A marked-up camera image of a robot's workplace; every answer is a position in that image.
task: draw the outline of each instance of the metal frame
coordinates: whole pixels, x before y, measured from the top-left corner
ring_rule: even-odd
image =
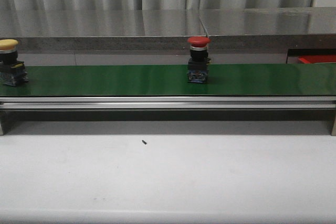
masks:
[[[336,96],[0,97],[5,111],[42,110],[336,110]],[[3,130],[3,119],[0,130]],[[336,135],[336,119],[332,135]]]
[[[3,136],[5,134],[4,123],[5,123],[5,112],[0,111],[0,136]]]

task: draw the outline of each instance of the aluminum rail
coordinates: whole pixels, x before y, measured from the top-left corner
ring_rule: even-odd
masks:
[[[0,110],[336,109],[336,97],[5,97]]]

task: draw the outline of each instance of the red tray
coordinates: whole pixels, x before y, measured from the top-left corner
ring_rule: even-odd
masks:
[[[303,63],[333,63],[336,62],[336,55],[305,55],[299,57]]]

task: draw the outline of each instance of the conveyor leg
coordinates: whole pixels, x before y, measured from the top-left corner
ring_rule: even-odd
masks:
[[[4,135],[5,112],[0,112],[0,136]]]
[[[332,127],[331,135],[336,136],[336,116],[335,116],[335,119],[334,119],[334,125]]]
[[[12,115],[7,114],[6,112],[0,112],[0,136],[5,135],[8,131],[11,130],[15,120]]]

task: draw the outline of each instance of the red object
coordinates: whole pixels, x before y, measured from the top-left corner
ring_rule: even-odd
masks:
[[[210,39],[203,36],[194,36],[188,39],[188,42],[193,47],[206,47],[206,45],[210,42]]]
[[[336,63],[336,55],[305,55],[299,57],[303,63]]]

